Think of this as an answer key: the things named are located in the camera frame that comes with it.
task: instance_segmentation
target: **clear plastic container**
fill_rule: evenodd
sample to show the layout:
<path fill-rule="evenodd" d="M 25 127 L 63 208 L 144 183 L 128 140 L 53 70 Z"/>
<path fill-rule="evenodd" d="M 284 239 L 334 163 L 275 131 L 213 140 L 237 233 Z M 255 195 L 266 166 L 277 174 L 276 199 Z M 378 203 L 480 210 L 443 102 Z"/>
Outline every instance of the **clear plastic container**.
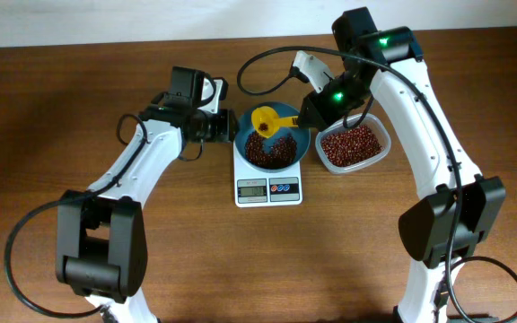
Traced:
<path fill-rule="evenodd" d="M 348 125 L 354 124 L 356 122 L 356 120 L 358 120 L 361 116 L 362 116 L 362 113 L 348 117 Z M 348 173 L 351 171 L 363 169 L 364 167 L 370 166 L 370 165 L 374 164 L 375 162 L 381 160 L 390 151 L 390 146 L 391 146 L 390 136 L 388 135 L 388 132 L 386 132 L 386 129 L 384 128 L 381 121 L 377 117 L 368 113 L 368 114 L 366 114 L 366 117 L 364 118 L 361 125 L 367 125 L 372 130 L 374 135 L 376 135 L 376 139 L 378 139 L 378 143 L 382 146 L 382 151 L 367 160 L 360 161 L 356 164 L 352 164 L 352 165 L 346 166 L 346 167 L 338 167 L 338 166 L 335 166 L 334 164 L 332 164 L 332 162 L 329 161 L 329 158 L 327 158 L 327 155 L 322 150 L 322 145 L 320 144 L 322 139 L 324 139 L 327 135 L 343 133 L 348 130 L 342 126 L 342 119 L 335 122 L 334 125 L 328 127 L 326 130 L 319 132 L 319 134 L 316 136 L 316 143 L 315 143 L 316 151 L 317 151 L 317 153 L 319 153 L 319 157 L 322 160 L 322 163 L 324 164 L 324 166 L 326 166 L 331 173 L 345 174 L 345 173 Z"/>

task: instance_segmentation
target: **green light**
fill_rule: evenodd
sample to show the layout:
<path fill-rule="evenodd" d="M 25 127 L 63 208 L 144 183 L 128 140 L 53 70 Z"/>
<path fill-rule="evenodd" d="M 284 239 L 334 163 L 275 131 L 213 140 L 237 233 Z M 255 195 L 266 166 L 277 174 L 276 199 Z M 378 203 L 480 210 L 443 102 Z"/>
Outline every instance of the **green light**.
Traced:
<path fill-rule="evenodd" d="M 342 97 L 345 96 L 344 94 L 342 94 L 342 92 L 338 92 L 334 95 L 334 100 L 335 101 L 340 101 L 342 100 Z"/>

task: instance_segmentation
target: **red bean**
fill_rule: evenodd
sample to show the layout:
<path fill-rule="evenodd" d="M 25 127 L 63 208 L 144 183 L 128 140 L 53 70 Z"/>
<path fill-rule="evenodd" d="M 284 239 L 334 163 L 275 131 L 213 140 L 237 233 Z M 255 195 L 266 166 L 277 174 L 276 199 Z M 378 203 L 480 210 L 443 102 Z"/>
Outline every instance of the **red bean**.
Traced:
<path fill-rule="evenodd" d="M 264 169 L 276 170 L 289 166 L 296 157 L 296 141 L 291 135 L 278 138 L 270 149 L 264 150 L 265 138 L 256 131 L 249 135 L 245 144 L 247 160 Z"/>
<path fill-rule="evenodd" d="M 376 135 L 365 125 L 327 135 L 320 144 L 329 161 L 338 167 L 365 161 L 382 151 Z"/>

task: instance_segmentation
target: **white digital scale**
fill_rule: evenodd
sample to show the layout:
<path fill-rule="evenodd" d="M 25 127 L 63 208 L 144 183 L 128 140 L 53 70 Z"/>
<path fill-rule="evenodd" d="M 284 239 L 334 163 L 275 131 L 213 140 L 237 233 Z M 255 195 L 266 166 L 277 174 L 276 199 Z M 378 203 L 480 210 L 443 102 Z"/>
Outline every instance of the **white digital scale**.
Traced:
<path fill-rule="evenodd" d="M 279 172 L 252 167 L 233 147 L 234 203 L 238 207 L 299 205 L 302 202 L 301 164 Z"/>

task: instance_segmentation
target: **wooden table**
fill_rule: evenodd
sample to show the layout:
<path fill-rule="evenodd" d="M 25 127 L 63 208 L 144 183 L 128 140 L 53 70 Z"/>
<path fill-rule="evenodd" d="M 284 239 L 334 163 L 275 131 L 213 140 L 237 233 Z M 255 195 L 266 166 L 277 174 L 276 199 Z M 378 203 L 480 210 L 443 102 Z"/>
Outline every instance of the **wooden table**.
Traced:
<path fill-rule="evenodd" d="M 517 28 L 416 35 L 462 146 L 507 188 L 502 212 L 477 254 L 517 272 Z M 238 115 L 263 100 L 300 107 L 310 85 L 291 81 L 267 97 L 251 98 L 235 83 L 249 57 L 290 44 L 335 47 L 331 36 L 311 36 L 0 49 L 0 322 L 52 321 L 11 294 L 4 242 L 26 212 L 68 188 L 85 189 L 107 170 L 122 151 L 114 136 L 121 114 L 143 109 L 167 88 L 174 65 L 225 77 L 231 88 L 223 108 Z M 292 57 L 253 66 L 245 83 L 256 90 L 272 86 Z M 341 70 L 338 58 L 320 57 Z M 196 162 L 175 161 L 145 208 L 149 266 L 143 289 L 152 312 L 171 321 L 229 322 L 391 313 L 404 293 L 409 263 L 398 218 L 417 197 L 392 124 L 380 107 L 372 114 L 390 133 L 389 155 L 368 169 L 334 176 L 311 147 L 302 160 L 304 201 L 298 206 L 236 207 L 230 144 L 209 144 Z M 56 212 L 30 222 L 14 248 L 16 278 L 43 306 L 88 310 L 85 300 L 56 281 L 55 244 Z M 515 283 L 491 266 L 468 265 L 457 293 L 471 313 L 503 318 L 517 308 Z"/>

